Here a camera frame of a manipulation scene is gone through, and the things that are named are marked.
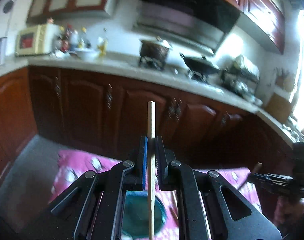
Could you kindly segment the right hand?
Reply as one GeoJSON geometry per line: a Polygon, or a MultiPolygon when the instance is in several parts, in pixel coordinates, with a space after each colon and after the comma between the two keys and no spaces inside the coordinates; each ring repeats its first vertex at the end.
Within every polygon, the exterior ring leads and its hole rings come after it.
{"type": "Polygon", "coordinates": [[[294,202],[286,196],[279,196],[273,217],[275,226],[290,226],[300,220],[304,214],[304,198],[294,202]]]}

